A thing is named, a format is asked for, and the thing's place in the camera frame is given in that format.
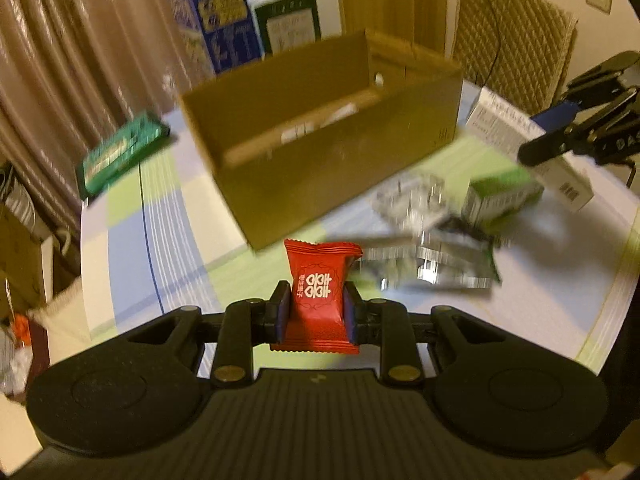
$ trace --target red wrapper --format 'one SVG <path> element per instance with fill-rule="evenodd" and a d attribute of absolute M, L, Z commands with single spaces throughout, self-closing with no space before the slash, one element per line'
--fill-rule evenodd
<path fill-rule="evenodd" d="M 308 244 L 284 240 L 293 277 L 284 343 L 272 350 L 357 354 L 342 320 L 342 286 L 362 249 L 346 242 Z"/>

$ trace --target teal package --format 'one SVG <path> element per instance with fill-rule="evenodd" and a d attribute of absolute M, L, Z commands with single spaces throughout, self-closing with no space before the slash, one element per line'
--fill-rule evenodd
<path fill-rule="evenodd" d="M 143 112 L 89 153 L 76 168 L 83 200 L 97 196 L 133 166 L 164 145 L 169 126 L 152 112 Z"/>

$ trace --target plaid tablecloth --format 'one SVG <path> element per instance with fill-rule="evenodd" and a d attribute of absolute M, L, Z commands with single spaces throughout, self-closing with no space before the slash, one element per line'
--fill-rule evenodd
<path fill-rule="evenodd" d="M 465 84 L 459 123 L 478 89 Z M 284 247 L 253 253 L 244 242 L 212 177 L 200 160 L 179 111 L 165 117 L 175 142 L 127 173 L 82 212 L 82 282 L 94 341 L 124 332 L 184 304 L 220 312 L 242 298 L 268 298 L 278 280 L 290 279 Z M 626 315 L 640 273 L 638 200 L 607 171 L 574 159 L 592 182 L 596 197 L 569 214 L 548 193 L 521 212 L 497 251 L 503 283 L 490 292 L 398 292 L 384 295 L 410 310 L 454 306 L 578 359 L 599 371 Z M 454 202 L 462 201 L 469 178 L 509 168 L 511 163 L 471 137 L 410 171 L 446 180 Z M 371 191 L 292 237 L 388 232 L 370 206 Z M 380 296 L 373 287 L 364 298 Z M 210 367 L 207 348 L 201 373 Z M 256 368 L 377 367 L 379 352 L 359 356 L 271 352 L 255 349 Z M 422 352 L 426 368 L 428 357 Z"/>

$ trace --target quilted chair cover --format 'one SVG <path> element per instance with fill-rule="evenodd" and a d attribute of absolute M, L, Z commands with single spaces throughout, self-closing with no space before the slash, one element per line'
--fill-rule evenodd
<path fill-rule="evenodd" d="M 577 20 L 546 0 L 491 0 L 502 38 L 486 85 L 529 114 L 551 105 L 566 75 Z M 498 47 L 487 0 L 460 0 L 453 57 L 482 84 Z"/>

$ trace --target ribbed black surface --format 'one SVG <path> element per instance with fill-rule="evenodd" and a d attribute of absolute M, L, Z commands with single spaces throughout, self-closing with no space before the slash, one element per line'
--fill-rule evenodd
<path fill-rule="evenodd" d="M 154 449 L 88 459 L 49 448 L 15 478 L 571 480 L 598 466 L 586 450 L 517 460 L 476 449 L 418 393 L 384 387 L 370 370 L 264 370 L 249 388 L 214 394 Z"/>

